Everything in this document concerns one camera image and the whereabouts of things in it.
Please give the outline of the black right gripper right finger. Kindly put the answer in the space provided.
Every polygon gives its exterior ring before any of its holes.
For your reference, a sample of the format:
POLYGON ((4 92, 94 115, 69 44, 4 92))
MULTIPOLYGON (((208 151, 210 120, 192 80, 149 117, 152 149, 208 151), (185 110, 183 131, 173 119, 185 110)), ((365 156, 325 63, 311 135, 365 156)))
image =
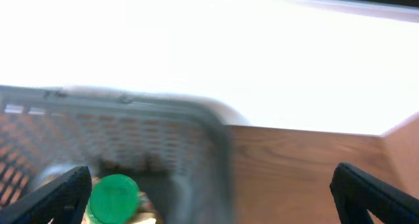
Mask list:
POLYGON ((383 223, 418 224, 418 199, 352 164, 341 162, 330 183, 342 224, 373 224, 373 214, 383 223))

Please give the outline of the green lid glass jar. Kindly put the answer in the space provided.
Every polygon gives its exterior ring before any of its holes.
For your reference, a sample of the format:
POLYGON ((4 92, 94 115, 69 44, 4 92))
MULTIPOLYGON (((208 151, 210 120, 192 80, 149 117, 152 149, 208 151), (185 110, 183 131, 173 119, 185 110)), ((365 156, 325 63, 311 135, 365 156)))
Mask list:
POLYGON ((114 174, 102 177, 92 188, 86 207, 87 219, 94 224, 124 224, 140 206, 140 189, 130 177, 114 174))

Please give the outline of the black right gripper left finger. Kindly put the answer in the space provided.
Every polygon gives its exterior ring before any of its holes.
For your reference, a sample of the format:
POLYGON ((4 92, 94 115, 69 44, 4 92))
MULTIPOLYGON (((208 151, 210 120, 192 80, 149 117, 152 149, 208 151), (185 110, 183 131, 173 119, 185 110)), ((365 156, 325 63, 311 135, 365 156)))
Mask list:
POLYGON ((74 167, 2 209, 1 223, 80 223, 91 191, 88 167, 74 167))

